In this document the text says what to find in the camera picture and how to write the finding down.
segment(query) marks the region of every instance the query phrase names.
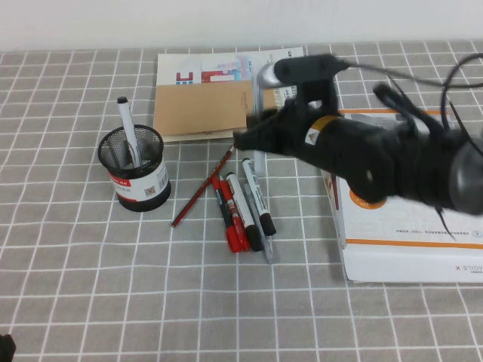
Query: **black mesh pen holder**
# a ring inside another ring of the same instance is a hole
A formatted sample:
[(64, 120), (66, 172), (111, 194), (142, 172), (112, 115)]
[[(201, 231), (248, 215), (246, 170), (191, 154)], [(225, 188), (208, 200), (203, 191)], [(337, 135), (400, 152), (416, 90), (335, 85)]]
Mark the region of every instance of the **black mesh pen holder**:
[(124, 128), (109, 132), (99, 144), (97, 157), (107, 169), (119, 203), (131, 211), (150, 211), (163, 205), (171, 193), (163, 159), (164, 143), (156, 130), (134, 125), (141, 165), (134, 166)]

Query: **table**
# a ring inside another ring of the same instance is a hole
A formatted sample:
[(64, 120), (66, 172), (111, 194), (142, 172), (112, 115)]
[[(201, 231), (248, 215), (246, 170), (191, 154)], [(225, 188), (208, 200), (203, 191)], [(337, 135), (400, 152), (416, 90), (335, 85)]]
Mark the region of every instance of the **table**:
[[(273, 266), (228, 251), (211, 189), (170, 227), (229, 140), (166, 145), (173, 191), (159, 209), (132, 213), (114, 199), (96, 151), (121, 126), (115, 99), (152, 124), (157, 53), (233, 50), (0, 54), (0, 334), (13, 335), (15, 361), (481, 360), (481, 285), (346, 281), (320, 172), (303, 162), (268, 155), (260, 179), (278, 229)], [(437, 79), (483, 41), (305, 50)], [(483, 78), (483, 66), (464, 77)], [(337, 80), (343, 108), (381, 107), (371, 89), (383, 76), (351, 69)], [(438, 90), (401, 86), (438, 106)], [(479, 130), (483, 92), (451, 99)], [(241, 176), (246, 156), (223, 173)]]

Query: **red pencil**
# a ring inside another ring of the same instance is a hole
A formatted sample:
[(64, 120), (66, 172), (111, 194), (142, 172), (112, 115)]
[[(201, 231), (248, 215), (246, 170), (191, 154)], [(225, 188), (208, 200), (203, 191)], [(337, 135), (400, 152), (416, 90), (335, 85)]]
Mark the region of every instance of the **red pencil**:
[(180, 221), (183, 219), (183, 217), (188, 213), (189, 209), (193, 206), (193, 204), (198, 200), (200, 195), (203, 193), (203, 191), (208, 187), (208, 185), (211, 183), (211, 179), (213, 176), (218, 174), (218, 171), (221, 170), (221, 167), (228, 161), (228, 158), (233, 153), (233, 150), (235, 149), (234, 146), (231, 146), (229, 150), (226, 152), (226, 154), (223, 156), (221, 161), (218, 163), (218, 165), (214, 168), (213, 172), (210, 173), (210, 176), (202, 183), (202, 185), (199, 187), (199, 189), (195, 192), (195, 194), (189, 199), (188, 204), (186, 204), (183, 209), (178, 213), (178, 216), (176, 216), (171, 223), (171, 226), (176, 228), (176, 226), (180, 223)]
[(233, 195), (229, 190), (228, 182), (225, 181), (222, 176), (220, 176), (220, 187), (226, 204), (228, 205), (229, 212), (232, 214), (233, 225), (235, 226), (240, 245), (243, 247), (244, 251), (250, 251), (250, 244), (248, 243), (247, 233), (243, 227), (242, 218), (240, 217), (235, 202), (233, 201)]

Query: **brown envelope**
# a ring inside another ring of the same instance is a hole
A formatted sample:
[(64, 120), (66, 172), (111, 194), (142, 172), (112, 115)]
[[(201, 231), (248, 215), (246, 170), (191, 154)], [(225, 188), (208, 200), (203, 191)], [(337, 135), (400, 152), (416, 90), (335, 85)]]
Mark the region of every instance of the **brown envelope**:
[[(264, 104), (276, 107), (273, 90), (264, 91)], [(252, 109), (250, 81), (159, 85), (154, 128), (163, 137), (245, 128)]]

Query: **marker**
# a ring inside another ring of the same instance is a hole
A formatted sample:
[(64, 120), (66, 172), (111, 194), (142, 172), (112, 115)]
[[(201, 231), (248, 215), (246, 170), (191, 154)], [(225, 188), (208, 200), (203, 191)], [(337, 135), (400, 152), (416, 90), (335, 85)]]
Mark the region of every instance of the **marker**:
[(245, 232), (242, 218), (240, 217), (235, 202), (233, 201), (233, 195), (232, 192), (229, 190), (228, 182), (225, 181), (225, 179), (221, 175), (219, 179), (221, 193), (223, 195), (223, 198), (226, 200), (226, 205), (228, 206), (229, 212), (232, 214), (233, 225), (235, 226), (236, 234), (238, 235), (238, 240), (240, 241), (241, 247), (243, 247), (244, 251), (250, 251), (250, 244), (248, 243), (247, 233)]
[(220, 206), (221, 214), (223, 215), (223, 220), (225, 221), (226, 241), (228, 241), (229, 249), (232, 251), (232, 253), (239, 253), (243, 251), (243, 248), (238, 240), (238, 235), (236, 234), (232, 219), (230, 218), (228, 207), (226, 206), (225, 200), (221, 195), (220, 182), (218, 181), (218, 178), (214, 177), (211, 184), (213, 185), (214, 193), (216, 194), (218, 200), (218, 206)]
[(126, 140), (128, 141), (129, 153), (131, 154), (133, 165), (134, 167), (139, 167), (141, 166), (141, 156), (139, 149), (137, 148), (136, 133), (134, 131), (133, 118), (131, 117), (128, 98), (118, 98), (118, 110), (121, 115), (122, 127), (124, 128)]
[(248, 209), (247, 201), (243, 196), (242, 188), (238, 182), (238, 177), (233, 172), (230, 172), (226, 175), (226, 180), (228, 181), (229, 189), (232, 192), (236, 207), (240, 212), (241, 220), (243, 221), (243, 226), (247, 232), (248, 242), (250, 243), (251, 249), (253, 251), (263, 250), (260, 233), (251, 217), (250, 209)]
[(273, 256), (272, 245), (270, 245), (268, 239), (262, 232), (262, 225), (260, 224), (257, 207), (255, 206), (255, 197), (251, 193), (250, 186), (247, 183), (244, 184), (244, 187), (245, 187), (245, 190), (244, 190), (245, 196), (248, 201), (248, 208), (250, 209), (251, 215), (254, 217), (255, 225), (258, 227), (258, 230), (260, 231), (260, 238), (262, 240), (263, 253), (265, 254), (266, 262), (269, 264), (273, 264), (275, 262), (275, 257)]
[(266, 206), (266, 202), (263, 199), (262, 190), (260, 189), (260, 183), (258, 182), (258, 177), (255, 174), (255, 169), (251, 162), (251, 159), (244, 158), (241, 164), (243, 165), (243, 170), (245, 171), (251, 194), (254, 196), (255, 199), (255, 205), (257, 206), (258, 215), (260, 215), (260, 224), (262, 225), (263, 233), (266, 236), (272, 236), (277, 232), (277, 230), (273, 225), (269, 208)]
[(235, 147), (231, 146), (229, 150), (226, 151), (226, 154), (223, 156), (220, 162), (218, 162), (214, 170), (211, 171), (210, 176), (208, 176), (208, 178), (202, 183), (202, 185), (199, 186), (199, 189), (196, 190), (195, 194), (189, 199), (188, 203), (184, 205), (180, 213), (178, 213), (178, 215), (174, 218), (173, 222), (171, 223), (171, 226), (173, 226), (174, 228), (177, 227), (177, 225), (180, 223), (183, 217), (188, 213), (189, 209), (191, 209), (191, 207), (195, 204), (196, 200), (198, 200), (198, 198), (203, 193), (203, 191), (208, 187), (213, 177), (216, 176), (218, 172), (220, 172), (221, 167), (223, 167), (226, 161), (228, 161), (228, 158), (230, 158), (234, 149)]

